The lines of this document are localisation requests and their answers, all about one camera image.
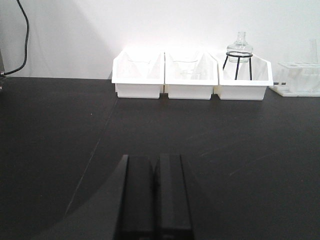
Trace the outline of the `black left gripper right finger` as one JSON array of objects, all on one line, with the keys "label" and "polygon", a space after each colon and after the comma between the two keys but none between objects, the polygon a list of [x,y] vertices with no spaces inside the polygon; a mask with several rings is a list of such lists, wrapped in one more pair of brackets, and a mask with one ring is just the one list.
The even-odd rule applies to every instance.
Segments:
[{"label": "black left gripper right finger", "polygon": [[161,154],[154,172],[155,238],[194,238],[181,157]]}]

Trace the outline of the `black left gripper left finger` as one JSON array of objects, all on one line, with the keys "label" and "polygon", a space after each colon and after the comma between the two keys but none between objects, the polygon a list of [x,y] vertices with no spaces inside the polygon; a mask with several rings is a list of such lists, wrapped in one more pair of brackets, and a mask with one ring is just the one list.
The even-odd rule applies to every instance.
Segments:
[{"label": "black left gripper left finger", "polygon": [[146,156],[124,154],[124,185],[115,240],[153,240],[155,237],[154,172]]}]

